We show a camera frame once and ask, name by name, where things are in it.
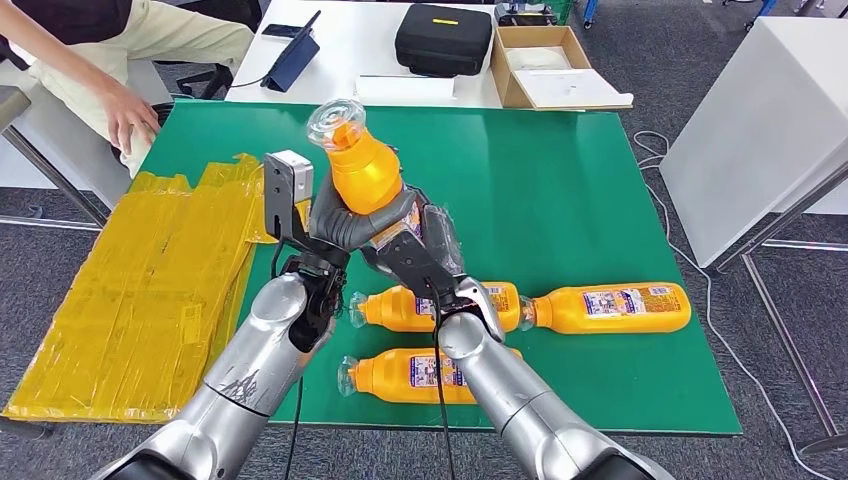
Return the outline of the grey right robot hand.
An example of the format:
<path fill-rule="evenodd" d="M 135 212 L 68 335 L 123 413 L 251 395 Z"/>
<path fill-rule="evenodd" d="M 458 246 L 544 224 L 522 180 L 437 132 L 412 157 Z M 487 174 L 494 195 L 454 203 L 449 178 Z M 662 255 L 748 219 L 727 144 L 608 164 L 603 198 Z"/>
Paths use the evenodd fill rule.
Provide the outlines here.
<path fill-rule="evenodd" d="M 445 208 L 430 203 L 414 203 L 401 221 L 370 240 L 362 254 L 370 266 L 407 287 L 464 272 L 453 220 Z"/>

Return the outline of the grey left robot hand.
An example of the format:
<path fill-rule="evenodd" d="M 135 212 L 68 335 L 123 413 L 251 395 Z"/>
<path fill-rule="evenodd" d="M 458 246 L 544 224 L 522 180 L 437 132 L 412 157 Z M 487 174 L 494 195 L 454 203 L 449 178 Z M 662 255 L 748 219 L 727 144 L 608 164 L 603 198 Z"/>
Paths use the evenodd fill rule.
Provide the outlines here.
<path fill-rule="evenodd" d="M 358 214 L 344 203 L 328 174 L 322 180 L 311 209 L 310 236 L 350 253 L 401 221 L 412 211 L 414 203 L 425 201 L 422 192 L 412 187 L 402 189 L 387 206 L 370 214 Z"/>

